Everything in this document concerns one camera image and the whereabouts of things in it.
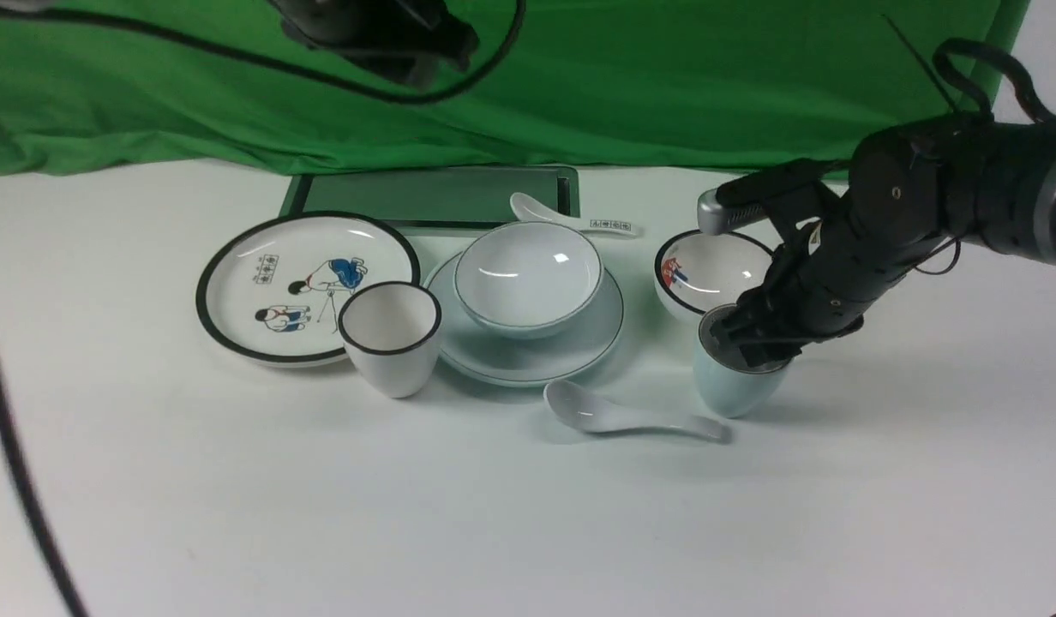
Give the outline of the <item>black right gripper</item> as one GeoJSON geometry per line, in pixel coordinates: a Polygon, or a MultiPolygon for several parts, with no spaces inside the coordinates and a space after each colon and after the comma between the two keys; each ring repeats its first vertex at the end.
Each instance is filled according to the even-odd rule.
{"type": "Polygon", "coordinates": [[[763,284],[708,328],[737,371],[790,363],[810,344],[862,328],[862,316],[942,243],[942,207],[916,193],[795,193],[760,202],[782,236],[763,284]]]}

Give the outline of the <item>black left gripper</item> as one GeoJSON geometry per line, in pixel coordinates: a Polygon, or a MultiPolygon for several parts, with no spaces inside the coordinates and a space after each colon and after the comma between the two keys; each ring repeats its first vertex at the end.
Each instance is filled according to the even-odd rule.
{"type": "Polygon", "coordinates": [[[444,63],[465,73],[478,48],[476,30],[444,1],[271,1],[270,7],[301,45],[411,90],[429,90],[444,63]]]}

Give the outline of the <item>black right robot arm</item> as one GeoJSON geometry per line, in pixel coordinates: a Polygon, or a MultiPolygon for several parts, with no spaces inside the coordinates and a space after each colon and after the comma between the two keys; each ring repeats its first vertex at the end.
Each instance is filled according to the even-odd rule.
{"type": "Polygon", "coordinates": [[[958,113],[880,130],[857,145],[842,195],[823,181],[833,168],[775,165],[729,181],[703,206],[705,233],[767,219],[782,238],[762,284],[699,328],[720,363],[763,374],[856,332],[944,242],[1056,267],[1056,117],[958,113]]]}

